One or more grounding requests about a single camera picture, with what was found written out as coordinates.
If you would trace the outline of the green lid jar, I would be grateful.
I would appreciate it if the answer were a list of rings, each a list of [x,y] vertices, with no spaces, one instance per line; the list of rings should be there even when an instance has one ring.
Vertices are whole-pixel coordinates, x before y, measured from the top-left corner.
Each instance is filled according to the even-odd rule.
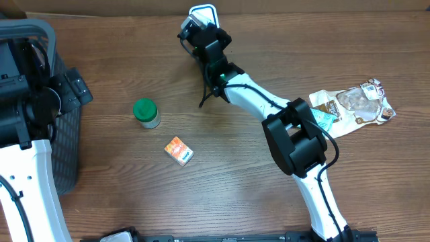
[[[156,128],[161,122],[161,115],[151,99],[140,99],[133,106],[134,117],[146,129]]]

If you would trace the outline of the orange tissue pack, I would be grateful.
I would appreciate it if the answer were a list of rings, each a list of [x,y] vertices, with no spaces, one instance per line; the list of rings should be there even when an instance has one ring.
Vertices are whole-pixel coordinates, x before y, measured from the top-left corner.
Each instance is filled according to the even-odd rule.
[[[194,152],[177,136],[170,141],[164,150],[182,167],[184,167],[194,155]]]

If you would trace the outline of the teal packet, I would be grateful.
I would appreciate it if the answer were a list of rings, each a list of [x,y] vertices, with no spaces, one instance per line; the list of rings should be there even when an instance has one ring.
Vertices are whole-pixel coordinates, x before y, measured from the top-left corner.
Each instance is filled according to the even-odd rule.
[[[314,119],[316,120],[316,123],[326,132],[332,128],[334,121],[337,119],[337,117],[333,114],[328,114],[314,108],[311,109],[311,112],[314,116]]]

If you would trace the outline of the clear dried mushroom bag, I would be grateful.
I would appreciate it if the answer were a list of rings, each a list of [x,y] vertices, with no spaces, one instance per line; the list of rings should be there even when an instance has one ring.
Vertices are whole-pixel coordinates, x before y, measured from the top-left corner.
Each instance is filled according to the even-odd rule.
[[[336,95],[336,99],[357,124],[380,124],[396,115],[377,79],[369,79],[359,86],[342,91]]]

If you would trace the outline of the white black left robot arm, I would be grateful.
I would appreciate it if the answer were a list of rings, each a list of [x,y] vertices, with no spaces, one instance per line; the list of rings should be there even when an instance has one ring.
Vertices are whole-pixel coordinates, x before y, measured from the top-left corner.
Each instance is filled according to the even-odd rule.
[[[35,39],[1,40],[1,207],[13,241],[71,241],[52,146],[56,119],[92,99],[76,68],[52,74]]]

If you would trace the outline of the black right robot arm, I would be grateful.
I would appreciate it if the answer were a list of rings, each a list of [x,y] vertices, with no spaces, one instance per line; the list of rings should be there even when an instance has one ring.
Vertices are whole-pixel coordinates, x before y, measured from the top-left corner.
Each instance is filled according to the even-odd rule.
[[[198,62],[204,99],[221,97],[261,122],[273,160],[296,181],[311,219],[312,241],[352,241],[352,231],[337,208],[327,178],[325,152],[333,138],[321,128],[306,101],[288,101],[258,86],[223,50],[231,37],[212,22],[189,15],[178,38],[189,42],[187,52]]]

